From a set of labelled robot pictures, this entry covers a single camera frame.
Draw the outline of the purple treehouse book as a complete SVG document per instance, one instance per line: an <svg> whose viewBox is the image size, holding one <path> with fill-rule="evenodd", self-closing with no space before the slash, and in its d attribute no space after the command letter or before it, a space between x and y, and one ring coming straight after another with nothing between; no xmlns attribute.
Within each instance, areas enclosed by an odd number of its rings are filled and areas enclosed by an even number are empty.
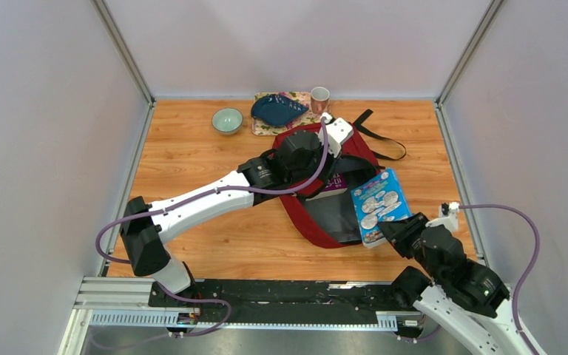
<svg viewBox="0 0 568 355"><path fill-rule="evenodd" d="M316 198L331 197L340 195L348 189L347 180L343 173L335 174L326 184L325 188Z"/></svg>

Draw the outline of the red backpack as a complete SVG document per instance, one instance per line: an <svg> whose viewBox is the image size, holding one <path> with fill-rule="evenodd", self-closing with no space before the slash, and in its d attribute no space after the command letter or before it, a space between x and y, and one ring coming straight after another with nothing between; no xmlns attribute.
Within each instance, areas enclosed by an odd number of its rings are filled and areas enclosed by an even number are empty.
<svg viewBox="0 0 568 355"><path fill-rule="evenodd" d="M379 141L394 142L368 128L364 122L373 114L365 110L353 123L354 133L342 146L342 154L334 168L334 177L345 183L345 191L320 197L327 188L322 178L317 178L308 188L295 195L280 197L290 221L310 243L324 249L336 249L362 243L351 191L376 177L384 166L379 160L398 161L398 158L375 152L367 145L363 135Z"/></svg>

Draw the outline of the blue comic book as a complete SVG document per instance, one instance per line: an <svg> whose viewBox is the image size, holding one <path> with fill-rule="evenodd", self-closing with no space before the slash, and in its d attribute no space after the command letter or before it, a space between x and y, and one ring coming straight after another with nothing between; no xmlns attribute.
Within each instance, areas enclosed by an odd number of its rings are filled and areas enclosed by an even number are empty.
<svg viewBox="0 0 568 355"><path fill-rule="evenodd" d="M385 169L351 192L364 247L374 248L386 243L380 230L381 222L395 222L411 216L402 186L393 169Z"/></svg>

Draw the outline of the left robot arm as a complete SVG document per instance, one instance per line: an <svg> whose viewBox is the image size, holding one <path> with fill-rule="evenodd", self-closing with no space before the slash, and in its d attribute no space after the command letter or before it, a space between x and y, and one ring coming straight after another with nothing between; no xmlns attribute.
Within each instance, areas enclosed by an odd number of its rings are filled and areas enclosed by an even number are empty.
<svg viewBox="0 0 568 355"><path fill-rule="evenodd" d="M352 134L351 129L332 126L297 131L273 152L246 161L214 183L153 203L142 197L130 200L120 234L133 274L154 278L175 305L192 304L197 289L189 270L165 245L222 214L292 195L327 177Z"/></svg>

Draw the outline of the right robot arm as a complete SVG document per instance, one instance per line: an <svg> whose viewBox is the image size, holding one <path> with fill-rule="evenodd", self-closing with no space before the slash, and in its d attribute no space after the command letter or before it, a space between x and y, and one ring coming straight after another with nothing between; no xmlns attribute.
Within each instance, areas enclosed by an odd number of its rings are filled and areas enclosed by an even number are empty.
<svg viewBox="0 0 568 355"><path fill-rule="evenodd" d="M471 260L453 236L459 206L439 217L418 213L378 224L398 254L421 267L407 267L390 285L395 305L415 308L473 354L543 354L518 315L519 286L509 288L491 268Z"/></svg>

